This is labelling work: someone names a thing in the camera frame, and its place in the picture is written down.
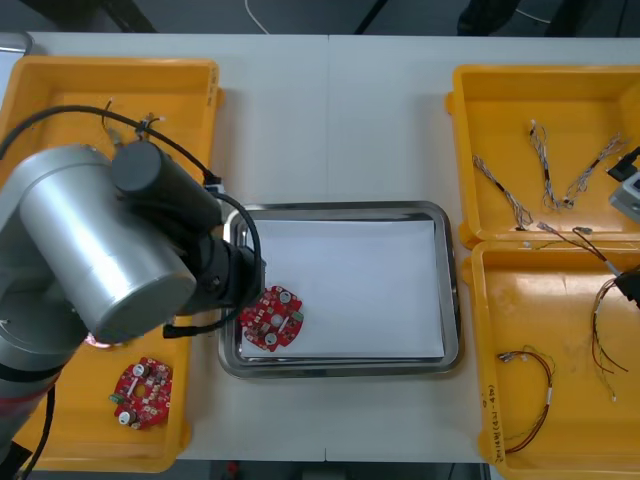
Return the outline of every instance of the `white cable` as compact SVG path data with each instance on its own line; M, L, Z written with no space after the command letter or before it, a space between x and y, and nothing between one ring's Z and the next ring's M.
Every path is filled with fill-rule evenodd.
M253 13L251 13L251 9L249 8L249 0L244 0L244 9L247 11L249 16L251 17L251 20L253 20L253 23L255 23L260 28L260 30L262 30L266 35L270 35L269 30L264 28L264 26L258 21L258 19L253 15Z
M519 13L523 17L530 18L531 20L535 20L536 22L546 23L547 25L549 25L551 23L550 20L545 20L544 18L536 17L535 15L531 15L530 13L523 12L519 8L516 8L516 13Z

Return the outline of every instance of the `gray device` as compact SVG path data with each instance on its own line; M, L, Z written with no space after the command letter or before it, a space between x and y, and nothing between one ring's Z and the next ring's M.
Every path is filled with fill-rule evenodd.
M609 197L609 203L636 223L640 223L640 172L623 181Z
M113 163L57 147L13 170L0 193L0 406L17 407L0 415L1 478L13 436L88 332L125 342L259 297L253 256L213 236L220 224L217 200L148 142Z

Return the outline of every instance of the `white paper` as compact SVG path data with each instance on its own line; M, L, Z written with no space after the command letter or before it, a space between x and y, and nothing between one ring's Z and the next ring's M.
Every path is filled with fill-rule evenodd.
M266 286L303 302L288 347L250 357L442 357L431 221L256 221Z
M9 77L11 77L11 71L13 66L18 60L24 56L24 53L16 52L0 52L0 107L4 100L4 94L9 84Z

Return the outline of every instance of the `yellow bin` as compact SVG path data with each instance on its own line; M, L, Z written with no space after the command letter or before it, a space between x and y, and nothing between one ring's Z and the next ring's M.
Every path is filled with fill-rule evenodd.
M591 175L573 209L556 212L542 203L543 169L529 144L535 119L547 130L554 193L562 199L617 132L631 140L625 152L639 144L640 67L461 66L446 107L453 116L462 194L460 238L469 248L482 240L555 240L536 228L539 221L561 232L590 227L599 241L640 240L640 225L609 205L619 184L605 168L617 155ZM515 230L509 203L474 168L472 155L531 211L528 231Z
M482 403L479 447L506 479L640 478L640 319L612 289L598 317L600 340L628 373L606 381L591 356L591 309L607 267L580 248L547 242L482 242L463 265L472 292ZM620 270L640 264L640 244L599 244ZM556 369L549 415L525 449L517 445L540 415L547 379L535 361L496 355L531 345Z
M47 107L104 108L111 101L111 110L131 118L143 119L149 113L163 117L153 128L206 165L213 149L216 108L223 99L218 73L210 60L25 57L11 76L0 113L0 137ZM20 161L49 147L83 143L111 157L107 129L118 131L125 141L135 138L131 128L109 119L103 127L100 117L88 114L65 113L36 124L0 162L0 184ZM180 154L161 147L201 180L200 172ZM179 321L188 324L191 319ZM58 381L53 428L37 467L119 472L169 468L190 437L185 418L189 354L188 339L164 340L160 329L109 351L83 345ZM142 356L172 366L174 382L168 422L136 431L118 424L108 396L121 373ZM32 450L42 434L44 403L16 438Z

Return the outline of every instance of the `metal tray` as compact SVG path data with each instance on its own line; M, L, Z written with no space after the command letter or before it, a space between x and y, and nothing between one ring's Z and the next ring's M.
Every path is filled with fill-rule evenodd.
M222 367L239 378L325 377L444 373L460 357L460 312L451 228L445 212L430 202L308 203L247 207L255 220L300 221L424 221L435 224L436 268L440 286L440 312L444 356L439 358L263 358L242 356L242 328L230 322L220 333ZM230 215L224 238L246 245L247 225Z

